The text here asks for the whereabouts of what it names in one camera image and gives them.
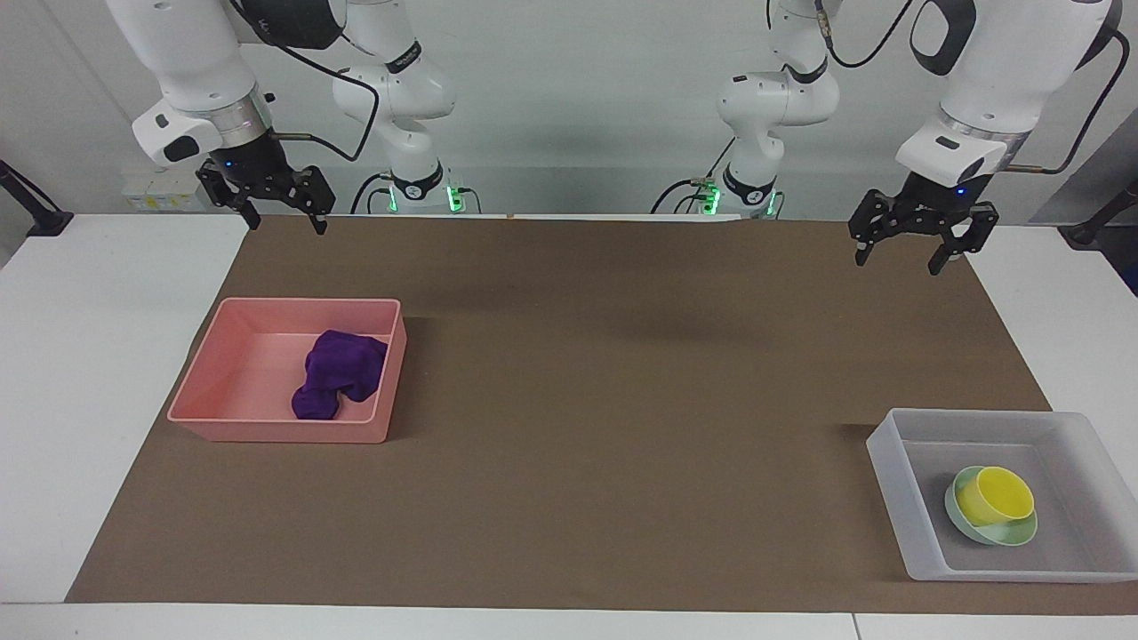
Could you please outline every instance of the brown tabletop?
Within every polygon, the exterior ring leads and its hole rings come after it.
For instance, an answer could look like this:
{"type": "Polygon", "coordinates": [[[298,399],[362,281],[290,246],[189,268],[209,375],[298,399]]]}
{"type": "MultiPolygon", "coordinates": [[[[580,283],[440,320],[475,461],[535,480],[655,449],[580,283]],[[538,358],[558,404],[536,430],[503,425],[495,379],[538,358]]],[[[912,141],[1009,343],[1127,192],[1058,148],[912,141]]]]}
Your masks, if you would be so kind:
{"type": "Polygon", "coordinates": [[[906,576],[874,425],[1048,409],[934,247],[857,269],[841,224],[269,219],[218,300],[402,300],[391,440],[159,418],[68,601],[1138,614],[1138,583],[906,576]]]}

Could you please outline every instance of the yellow bowl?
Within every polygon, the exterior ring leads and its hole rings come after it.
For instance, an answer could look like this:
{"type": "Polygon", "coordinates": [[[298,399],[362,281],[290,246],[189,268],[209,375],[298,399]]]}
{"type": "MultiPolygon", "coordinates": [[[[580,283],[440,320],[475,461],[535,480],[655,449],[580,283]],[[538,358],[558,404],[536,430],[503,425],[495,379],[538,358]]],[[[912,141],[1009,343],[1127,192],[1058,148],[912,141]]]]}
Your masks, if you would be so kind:
{"type": "Polygon", "coordinates": [[[975,526],[1021,520],[1036,512],[1031,487],[1004,467],[984,467],[956,493],[956,501],[975,526]]]}

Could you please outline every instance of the green bowl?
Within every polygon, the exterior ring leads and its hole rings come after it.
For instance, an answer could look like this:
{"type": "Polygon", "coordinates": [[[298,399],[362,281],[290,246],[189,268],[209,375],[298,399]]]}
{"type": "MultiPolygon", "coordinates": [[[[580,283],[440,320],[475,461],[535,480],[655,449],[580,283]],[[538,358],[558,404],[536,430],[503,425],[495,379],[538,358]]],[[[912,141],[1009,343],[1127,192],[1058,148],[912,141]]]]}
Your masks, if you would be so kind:
{"type": "Polygon", "coordinates": [[[953,485],[945,491],[945,510],[948,511],[948,519],[953,520],[953,525],[970,540],[990,547],[1023,547],[1034,540],[1039,531],[1039,516],[1034,512],[1019,520],[986,526],[974,526],[964,517],[960,506],[956,502],[956,492],[964,489],[964,485],[976,477],[981,469],[983,467],[967,467],[956,474],[953,485]]]}

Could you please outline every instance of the purple towel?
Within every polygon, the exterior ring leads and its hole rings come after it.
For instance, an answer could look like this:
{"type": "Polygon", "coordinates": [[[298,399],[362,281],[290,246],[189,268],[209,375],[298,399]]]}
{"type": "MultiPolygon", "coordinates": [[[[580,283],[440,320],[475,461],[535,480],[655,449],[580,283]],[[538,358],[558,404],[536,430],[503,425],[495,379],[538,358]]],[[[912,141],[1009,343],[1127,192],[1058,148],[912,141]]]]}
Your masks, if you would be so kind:
{"type": "Polygon", "coordinates": [[[300,420],[331,420],[340,408],[339,393],[363,402],[379,389],[387,345],[364,336],[324,331],[304,361],[308,374],[292,394],[292,412],[300,420]]]}

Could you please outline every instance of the pink bin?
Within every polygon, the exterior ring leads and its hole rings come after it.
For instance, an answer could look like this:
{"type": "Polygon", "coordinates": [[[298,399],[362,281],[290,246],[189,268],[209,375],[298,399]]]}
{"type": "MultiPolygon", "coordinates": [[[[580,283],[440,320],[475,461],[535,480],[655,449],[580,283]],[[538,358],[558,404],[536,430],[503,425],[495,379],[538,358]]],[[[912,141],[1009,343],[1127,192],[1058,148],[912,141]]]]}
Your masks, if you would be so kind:
{"type": "Polygon", "coordinates": [[[406,344],[396,300],[226,298],[167,417],[214,442],[384,442],[406,344]],[[297,420],[304,359],[328,329],[388,345],[379,392],[362,403],[341,396],[335,420],[297,420]]]}

